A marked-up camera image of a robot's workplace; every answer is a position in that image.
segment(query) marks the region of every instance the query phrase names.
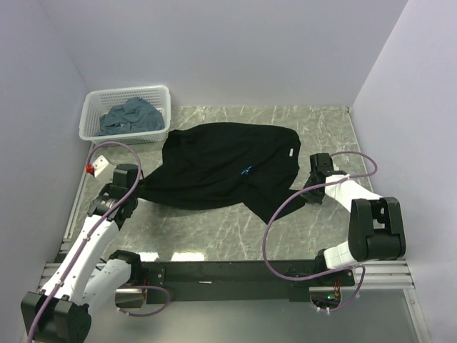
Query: folded clothing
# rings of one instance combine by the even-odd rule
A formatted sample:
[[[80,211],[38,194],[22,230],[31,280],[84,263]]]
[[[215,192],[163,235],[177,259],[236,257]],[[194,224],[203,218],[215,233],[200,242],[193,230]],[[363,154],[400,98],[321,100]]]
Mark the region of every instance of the folded clothing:
[[[202,124],[169,133],[163,164],[138,197],[182,209],[215,209],[243,202],[268,223],[295,191],[300,139],[291,129],[238,123]],[[305,204],[296,197],[282,217]]]
[[[96,136],[133,134],[158,131],[165,128],[162,114],[142,98],[129,99],[123,105],[113,106],[100,117],[100,131]]]

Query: blue logo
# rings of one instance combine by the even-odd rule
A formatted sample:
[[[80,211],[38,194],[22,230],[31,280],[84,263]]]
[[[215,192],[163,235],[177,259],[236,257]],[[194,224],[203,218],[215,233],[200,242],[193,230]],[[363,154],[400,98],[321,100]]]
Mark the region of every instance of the blue logo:
[[[242,172],[241,172],[241,175],[247,175],[249,173],[249,171],[251,170],[252,166],[248,166],[246,169],[244,169]]]

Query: black metal bar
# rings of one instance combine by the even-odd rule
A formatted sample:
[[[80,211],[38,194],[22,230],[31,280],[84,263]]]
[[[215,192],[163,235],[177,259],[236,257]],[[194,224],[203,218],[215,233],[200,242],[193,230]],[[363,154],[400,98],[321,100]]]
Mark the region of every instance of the black metal bar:
[[[272,261],[278,272],[291,277],[315,274],[314,260]],[[352,273],[339,272],[306,282],[290,282],[273,275],[263,261],[143,262],[148,283],[164,287],[172,301],[289,299],[309,302],[309,287],[342,287],[355,284]],[[149,290],[146,303],[162,304],[165,296]]]

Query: gray marble surface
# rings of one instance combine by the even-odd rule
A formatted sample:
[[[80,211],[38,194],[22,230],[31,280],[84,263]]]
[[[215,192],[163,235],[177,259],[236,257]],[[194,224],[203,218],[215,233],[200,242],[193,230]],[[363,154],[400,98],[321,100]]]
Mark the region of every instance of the gray marble surface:
[[[298,132],[300,171],[293,189],[302,189],[308,179],[309,155],[317,152],[359,150],[346,107],[308,106],[183,106],[172,108],[171,129],[189,129],[215,121],[285,126]],[[138,144],[145,174],[161,164],[163,142]],[[119,147],[100,149],[114,164],[134,163]],[[335,163],[350,174],[366,171],[360,156],[336,156]],[[371,189],[368,179],[360,183]],[[89,202],[101,185],[92,177],[84,181],[73,239],[79,234]],[[316,252],[346,240],[349,213],[334,200],[304,208],[275,222],[268,237],[270,259],[313,259]],[[106,249],[107,257],[117,249],[138,252],[144,261],[245,260],[261,258],[261,240],[266,225],[243,204],[209,211],[186,211],[139,200],[139,206],[117,238]]]

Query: wall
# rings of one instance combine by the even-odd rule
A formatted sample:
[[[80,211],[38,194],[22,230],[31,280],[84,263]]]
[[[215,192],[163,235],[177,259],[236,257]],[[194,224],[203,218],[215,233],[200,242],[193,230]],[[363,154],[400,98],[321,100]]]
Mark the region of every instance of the wall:
[[[407,260],[434,342],[457,340],[457,2],[410,0],[353,105],[372,180],[402,204]]]
[[[41,0],[90,90],[352,105],[406,0]]]
[[[39,2],[0,1],[2,342],[58,252],[89,146],[78,138],[87,88]]]

